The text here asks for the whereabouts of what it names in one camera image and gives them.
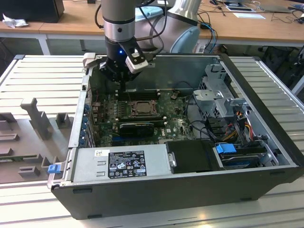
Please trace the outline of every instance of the wooden desk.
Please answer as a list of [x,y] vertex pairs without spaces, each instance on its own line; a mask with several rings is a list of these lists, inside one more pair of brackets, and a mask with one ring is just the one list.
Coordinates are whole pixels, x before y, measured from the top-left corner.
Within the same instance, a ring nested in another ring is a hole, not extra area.
[[[94,22],[94,15],[99,5],[87,4],[86,1],[73,2],[63,1],[65,11],[58,23],[44,23],[40,33],[46,34],[70,34],[70,35],[100,35],[104,36],[104,30],[97,27]],[[98,21],[103,24],[101,10],[98,14]]]
[[[285,0],[262,0],[264,3],[279,4],[282,6],[290,6],[293,2]],[[219,9],[215,12],[208,12],[212,27],[218,33],[218,43],[222,44],[249,44],[251,45],[270,45],[276,46],[302,46],[304,44],[304,25],[297,22],[284,23],[280,20],[271,21],[272,13],[263,13],[260,10],[258,14],[266,19],[247,19],[237,18],[231,11],[228,11],[222,6],[226,16]],[[212,11],[214,5],[209,2],[201,5],[200,10]],[[295,12],[295,15],[300,16],[301,12]],[[208,22],[206,14],[201,14],[203,19]],[[288,21],[285,17],[291,14],[275,13],[275,16]],[[210,32],[202,31],[200,39],[210,39]]]
[[[293,2],[285,0],[261,0],[264,3],[273,3],[289,6]],[[259,13],[266,19],[241,19],[223,7],[226,17],[220,10],[215,9],[209,1],[204,1],[200,10],[209,11],[212,27],[218,33],[218,44],[241,44],[259,46],[300,47],[304,44],[304,25],[297,22],[291,24],[279,20],[271,21],[272,13]],[[25,28],[8,28],[0,23],[0,37],[36,38],[45,55],[50,55],[48,39],[79,39],[82,49],[85,49],[83,40],[103,40],[104,31],[94,23],[94,14],[98,3],[87,4],[86,1],[73,2],[64,0],[65,12],[60,21],[55,24],[29,22]],[[286,19],[290,14],[276,13],[277,17]],[[102,24],[101,12],[98,14]],[[199,36],[201,43],[210,39],[210,32],[202,30]]]
[[29,26],[11,28],[7,27],[4,23],[0,23],[0,33],[2,32],[17,32],[17,33],[39,33],[39,29],[43,22],[30,22]]

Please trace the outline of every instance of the power supply label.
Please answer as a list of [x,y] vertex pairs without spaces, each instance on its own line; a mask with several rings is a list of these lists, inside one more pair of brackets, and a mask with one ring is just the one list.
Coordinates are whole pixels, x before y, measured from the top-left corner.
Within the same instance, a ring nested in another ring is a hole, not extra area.
[[110,179],[147,176],[143,151],[109,153],[108,164]]

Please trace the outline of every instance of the cable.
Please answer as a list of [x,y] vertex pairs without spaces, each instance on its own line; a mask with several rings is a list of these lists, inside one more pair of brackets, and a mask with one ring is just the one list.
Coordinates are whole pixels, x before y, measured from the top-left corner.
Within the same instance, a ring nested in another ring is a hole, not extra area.
[[217,32],[214,28],[212,28],[212,24],[211,24],[211,21],[210,21],[210,16],[209,16],[209,14],[206,13],[207,16],[208,16],[208,20],[209,20],[210,26],[204,22],[204,19],[201,17],[201,14],[202,14],[202,13],[198,13],[198,16],[199,16],[199,18],[202,20],[202,22],[204,23],[204,25],[210,30],[210,33],[211,33],[211,38],[210,38],[208,44],[206,45],[205,49],[207,50],[208,46],[209,46],[210,43],[211,43],[211,40],[213,40],[212,48],[211,48],[210,51],[209,51],[209,53],[211,53],[212,50],[213,50],[213,48],[214,48],[215,45],[216,45],[217,40],[218,40],[218,32]]
[[176,89],[177,85],[179,85],[180,83],[186,83],[191,89],[195,90],[195,88],[193,88],[187,81],[179,81],[175,83],[174,86],[172,86],[172,89]]
[[292,17],[285,17],[288,21],[284,21],[282,20],[281,18],[278,18],[275,16],[275,13],[272,14],[271,16],[271,20],[270,21],[273,21],[273,20],[280,20],[281,22],[284,22],[286,24],[291,24],[295,19],[292,18]]
[[[153,26],[153,24],[149,21],[147,15],[144,13],[144,11],[142,10],[141,7],[139,7],[139,10],[141,11],[141,13],[143,14],[144,18],[147,20],[147,22],[149,23],[149,25],[151,26],[152,30],[157,34],[157,31],[155,29],[155,27]],[[158,55],[165,47],[164,43],[163,43],[163,40],[160,36],[158,36],[158,39],[160,40],[161,42],[161,48],[153,55],[153,58]]]
[[151,3],[153,3],[155,0],[148,0],[146,3],[141,3],[141,5],[138,5],[137,7],[143,7],[143,6],[147,6],[150,5]]
[[160,31],[160,33],[157,33],[156,35],[153,35],[153,36],[137,38],[136,41],[143,41],[143,40],[153,39],[153,38],[159,37],[164,32],[164,30],[165,30],[165,28],[167,26],[167,17],[168,17],[167,1],[165,0],[164,3],[165,3],[165,22],[164,22],[163,28]]
[[5,47],[5,49],[7,49],[7,51],[10,53],[10,55],[12,57],[15,57],[15,55],[8,49],[8,47],[3,43],[3,41],[5,40],[5,38],[3,40],[0,40],[0,43]]
[[100,8],[101,8],[101,4],[100,4],[100,5],[97,7],[97,9],[96,9],[94,20],[95,20],[95,24],[96,24],[100,29],[103,29],[104,26],[103,26],[103,25],[100,25],[100,24],[98,23],[98,20],[97,20],[97,14],[98,14]]

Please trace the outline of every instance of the black cable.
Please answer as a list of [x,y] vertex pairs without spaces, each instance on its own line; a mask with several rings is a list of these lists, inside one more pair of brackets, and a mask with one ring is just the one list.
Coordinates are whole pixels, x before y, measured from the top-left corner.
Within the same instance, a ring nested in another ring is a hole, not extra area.
[[7,51],[10,53],[12,57],[15,57],[15,55],[8,49],[8,47],[3,43],[3,41],[0,39],[0,43],[7,49]]
[[153,36],[137,38],[136,41],[143,41],[143,40],[148,40],[148,39],[153,39],[153,38],[159,37],[164,32],[164,30],[167,26],[167,17],[168,17],[167,1],[165,0],[165,22],[164,22],[163,28],[160,31],[160,33],[157,33],[156,35],[153,35]]
[[[198,13],[198,16],[200,17],[200,19],[202,20],[202,22],[203,23],[205,23],[204,22],[204,19],[201,17],[201,15],[200,14],[202,14],[202,13]],[[215,47],[215,45],[216,45],[216,43],[217,43],[217,41],[218,41],[218,32],[212,27],[212,24],[211,24],[211,21],[210,21],[210,16],[209,16],[209,14],[208,13],[206,13],[207,14],[207,16],[208,16],[208,20],[209,20],[209,24],[210,24],[210,28],[211,29],[209,29],[210,30],[210,33],[211,33],[211,37],[210,37],[210,40],[209,40],[209,42],[208,42],[208,44],[206,45],[206,47],[205,47],[205,49],[207,50],[207,48],[208,48],[208,46],[210,45],[210,43],[211,43],[211,41],[213,40],[213,32],[212,31],[214,31],[215,32],[215,42],[214,42],[214,44],[212,45],[212,48],[210,49],[210,52],[212,51],[212,49]]]
[[0,60],[2,60],[2,61],[4,61],[4,62],[7,62],[7,63],[10,63],[9,61],[7,61],[6,59],[1,58],[1,57],[0,57]]
[[179,85],[180,83],[186,83],[191,89],[195,90],[195,88],[193,88],[187,81],[179,81],[175,83],[174,86],[172,86],[172,89],[176,89],[177,85]]
[[[207,14],[208,15],[208,19],[209,19],[209,24],[210,24],[210,28],[212,28],[212,25],[211,25],[211,21],[210,21],[210,17],[209,17],[209,14]],[[204,22],[204,19],[201,17],[201,15],[198,13],[198,16],[200,17],[200,19],[202,20],[202,22],[203,23],[205,23]],[[211,37],[210,37],[210,40],[209,40],[209,42],[208,42],[208,44],[206,45],[206,47],[205,48],[207,48],[209,45],[210,45],[210,43],[211,43],[211,40],[213,39],[213,33],[212,33],[212,30],[210,30],[210,33],[211,33]]]
[[275,13],[272,14],[271,16],[271,20],[270,21],[273,21],[273,20],[280,20],[281,22],[284,22],[286,24],[291,24],[293,21],[294,21],[294,18],[292,17],[285,17],[288,21],[284,21],[283,19],[281,18],[278,18],[275,16]]
[[212,26],[211,26],[211,21],[210,21],[210,16],[209,16],[209,14],[208,14],[207,12],[198,13],[199,17],[201,18],[201,14],[203,14],[203,13],[206,13],[206,14],[207,14],[208,20],[209,20],[209,24],[210,24],[210,27],[212,28]]
[[95,19],[95,24],[96,24],[100,29],[103,29],[104,26],[103,26],[103,25],[100,25],[100,24],[98,23],[98,20],[97,20],[97,14],[98,14],[100,8],[101,8],[101,4],[100,4],[100,5],[97,7],[97,9],[96,9],[94,19]]
[[147,3],[138,5],[137,7],[143,7],[143,6],[150,5],[150,4],[153,3],[154,1],[155,1],[155,0],[149,0],[149,1],[147,1]]
[[[144,11],[142,10],[141,7],[139,7],[139,10],[141,11],[142,15],[144,16],[144,18],[147,20],[147,22],[149,23],[149,25],[151,26],[152,30],[157,34],[157,31],[155,29],[155,27],[153,26],[153,24],[149,21],[148,17],[146,16],[146,14],[144,13]],[[158,55],[162,50],[163,48],[165,47],[164,43],[163,43],[163,40],[160,36],[158,36],[158,39],[160,40],[161,42],[161,48],[158,50],[158,52],[156,52],[154,55],[153,55],[153,58]]]

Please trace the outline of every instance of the desk leg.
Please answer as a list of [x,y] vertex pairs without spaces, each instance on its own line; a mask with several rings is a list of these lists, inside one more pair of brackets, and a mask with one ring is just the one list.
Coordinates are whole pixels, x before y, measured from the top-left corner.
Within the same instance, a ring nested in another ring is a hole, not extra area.
[[291,92],[293,92],[294,95],[298,95],[299,92],[301,92],[301,90],[304,87],[304,75],[301,77],[301,79],[298,81],[298,83],[294,86],[294,88],[292,89]]
[[80,46],[82,51],[86,51],[85,41],[83,39],[80,40]]
[[39,44],[40,44],[40,47],[42,49],[42,52],[45,56],[50,56],[51,53],[48,49],[48,40],[46,38],[38,38],[39,40]]
[[250,49],[251,49],[251,45],[247,45],[245,51],[243,52],[243,55],[248,56],[248,52],[249,52]]

